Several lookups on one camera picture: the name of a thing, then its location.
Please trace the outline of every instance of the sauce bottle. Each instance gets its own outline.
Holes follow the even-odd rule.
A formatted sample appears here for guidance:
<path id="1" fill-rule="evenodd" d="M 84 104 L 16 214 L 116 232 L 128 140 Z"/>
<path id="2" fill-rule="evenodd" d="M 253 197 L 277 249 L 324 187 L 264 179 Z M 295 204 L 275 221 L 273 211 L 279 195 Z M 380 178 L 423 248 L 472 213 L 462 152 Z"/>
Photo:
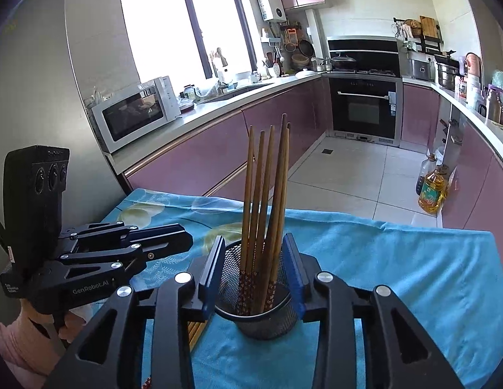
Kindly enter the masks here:
<path id="1" fill-rule="evenodd" d="M 439 165 L 424 179 L 423 189 L 421 190 L 418 203 L 419 206 L 429 214 L 436 213 L 446 198 L 446 187 L 448 182 L 445 175 L 447 172 L 448 168 L 445 165 Z"/>
<path id="2" fill-rule="evenodd" d="M 418 196 L 421 195 L 421 190 L 423 189 L 424 179 L 427 175 L 432 172 L 437 166 L 437 159 L 435 158 L 435 154 L 429 154 L 428 158 L 423 161 L 421 164 L 421 172 L 419 173 L 419 178 L 417 179 L 417 183 L 415 184 L 415 192 Z"/>

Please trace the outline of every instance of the green bottle label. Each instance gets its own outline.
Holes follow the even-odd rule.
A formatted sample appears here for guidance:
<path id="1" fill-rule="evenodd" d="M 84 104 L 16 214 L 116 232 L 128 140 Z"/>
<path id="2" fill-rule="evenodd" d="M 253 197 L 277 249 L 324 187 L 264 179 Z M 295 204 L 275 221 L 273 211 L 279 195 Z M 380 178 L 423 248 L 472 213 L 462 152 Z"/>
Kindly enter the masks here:
<path id="1" fill-rule="evenodd" d="M 439 200 L 439 196 L 441 192 L 438 190 L 432 189 L 428 183 L 424 182 L 423 190 L 421 191 L 421 200 L 427 205 L 433 206 Z"/>

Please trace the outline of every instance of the tile floor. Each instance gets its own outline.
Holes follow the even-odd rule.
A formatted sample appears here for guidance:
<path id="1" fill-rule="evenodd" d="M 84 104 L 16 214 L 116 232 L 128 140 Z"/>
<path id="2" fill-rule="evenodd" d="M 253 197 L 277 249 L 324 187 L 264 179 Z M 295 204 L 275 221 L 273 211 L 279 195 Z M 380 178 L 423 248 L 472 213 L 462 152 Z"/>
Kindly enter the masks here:
<path id="1" fill-rule="evenodd" d="M 332 150 L 324 154 L 324 149 Z M 287 208 L 344 212 L 376 221 L 436 227 L 417 204 L 421 153 L 326 137 L 291 175 Z"/>

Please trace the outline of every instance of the microwave window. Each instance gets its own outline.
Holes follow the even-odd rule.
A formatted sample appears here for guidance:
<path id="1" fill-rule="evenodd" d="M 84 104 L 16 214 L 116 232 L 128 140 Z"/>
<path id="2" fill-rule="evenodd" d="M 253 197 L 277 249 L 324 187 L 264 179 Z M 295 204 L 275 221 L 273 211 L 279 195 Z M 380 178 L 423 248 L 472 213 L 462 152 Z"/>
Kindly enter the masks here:
<path id="1" fill-rule="evenodd" d="M 114 141 L 163 117 L 156 94 L 146 89 L 103 111 L 103 117 Z"/>
<path id="2" fill-rule="evenodd" d="M 379 103 L 362 102 L 360 98 L 357 100 L 351 98 L 348 103 L 348 119 L 358 123 L 379 124 Z"/>

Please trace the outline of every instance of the microwave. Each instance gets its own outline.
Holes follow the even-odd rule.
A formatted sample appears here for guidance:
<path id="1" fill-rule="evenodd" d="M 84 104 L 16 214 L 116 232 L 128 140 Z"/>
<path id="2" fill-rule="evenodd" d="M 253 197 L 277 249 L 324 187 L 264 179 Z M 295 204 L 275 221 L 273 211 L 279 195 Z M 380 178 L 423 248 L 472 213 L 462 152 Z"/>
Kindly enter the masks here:
<path id="1" fill-rule="evenodd" d="M 108 153 L 181 115 L 168 76 L 119 90 L 90 113 L 100 145 Z"/>

